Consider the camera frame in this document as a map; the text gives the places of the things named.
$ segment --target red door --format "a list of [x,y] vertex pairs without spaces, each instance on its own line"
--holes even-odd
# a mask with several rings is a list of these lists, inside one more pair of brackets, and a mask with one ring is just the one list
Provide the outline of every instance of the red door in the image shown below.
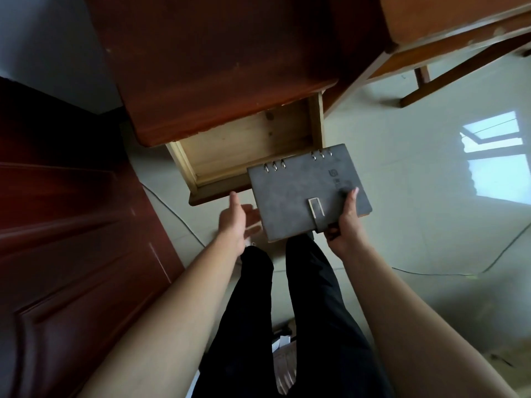
[[117,127],[0,78],[0,397],[75,394],[182,271]]

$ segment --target ring-bound notebook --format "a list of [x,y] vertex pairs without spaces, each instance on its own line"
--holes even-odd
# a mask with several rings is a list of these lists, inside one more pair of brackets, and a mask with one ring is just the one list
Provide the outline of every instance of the ring-bound notebook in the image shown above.
[[358,216],[372,207],[344,144],[247,169],[269,241],[337,223],[349,191],[359,187]]

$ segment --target power cord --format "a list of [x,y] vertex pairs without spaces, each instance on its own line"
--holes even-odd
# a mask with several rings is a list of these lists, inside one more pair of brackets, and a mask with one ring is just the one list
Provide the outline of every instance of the power cord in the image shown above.
[[[192,228],[190,226],[188,226],[188,224],[179,216],[179,214],[177,214],[177,212],[175,212],[173,209],[171,209],[171,207],[166,204],[162,198],[160,198],[151,188],[149,188],[148,186],[146,186],[144,183],[140,182],[140,184],[142,184],[142,186],[148,190],[150,193],[152,193],[157,200],[159,200],[166,208],[169,209],[169,211],[171,213],[173,213],[182,223],[183,225],[190,231],[190,233],[196,238],[196,240],[199,242],[199,244],[203,247],[206,247],[205,244],[201,241],[201,239],[199,237],[197,237],[197,235],[194,233],[194,231],[192,230]],[[491,264],[485,268],[484,270],[482,270],[481,272],[478,272],[476,274],[464,274],[464,273],[448,273],[448,274],[427,274],[427,273],[423,273],[423,272],[414,272],[414,271],[407,271],[405,269],[402,269],[402,268],[396,268],[396,267],[391,267],[393,268],[394,270],[396,271],[400,271],[400,272],[405,272],[406,274],[412,274],[412,275],[425,275],[425,276],[467,276],[467,277],[478,277],[479,275],[481,274],[484,274],[484,273],[487,273],[488,271],[490,271],[492,269],[492,267],[494,267],[496,265],[496,263],[498,261],[500,261],[501,257],[503,256],[503,254],[505,254],[505,252],[527,231],[527,229],[529,229],[531,227],[531,223],[529,223],[525,228],[522,229],[522,231],[516,235],[516,237],[514,237],[513,240],[511,240],[511,242],[507,245],[507,247],[505,247],[500,254],[498,254],[498,257],[496,257],[496,259],[491,262]]]

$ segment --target tiled floor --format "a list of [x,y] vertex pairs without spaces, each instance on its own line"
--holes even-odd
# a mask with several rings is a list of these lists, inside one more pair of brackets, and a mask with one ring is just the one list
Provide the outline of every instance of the tiled floor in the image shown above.
[[[466,57],[431,65],[432,78]],[[347,145],[374,209],[363,222],[389,264],[416,272],[478,272],[531,222],[531,58],[504,57],[407,108],[395,107],[396,99],[415,89],[413,72],[363,87],[326,119],[326,142]],[[475,148],[490,149],[467,153],[460,133],[473,123],[472,132],[478,126],[495,128],[495,135],[511,132],[514,138],[505,142],[522,145],[486,142]],[[227,199],[190,207],[186,184],[166,148],[140,147],[129,131],[124,140],[141,181],[209,242]],[[200,244],[148,195],[188,265]],[[254,203],[250,190],[240,198]],[[531,331],[530,234],[479,279],[400,275],[476,347],[495,348]],[[342,263],[322,235],[316,242],[335,268],[345,304],[367,331]],[[282,254],[274,262],[271,315],[276,324],[292,317],[293,310]],[[218,319],[236,281],[237,274]]]

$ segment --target leg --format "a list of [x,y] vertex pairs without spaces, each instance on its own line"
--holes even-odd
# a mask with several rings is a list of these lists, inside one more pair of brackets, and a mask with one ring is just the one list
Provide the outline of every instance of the leg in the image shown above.
[[334,270],[306,234],[288,240],[286,270],[297,323],[294,395],[393,396],[345,308]]
[[201,363],[193,398],[277,393],[271,353],[273,263],[254,246],[247,247],[241,258],[242,275]]

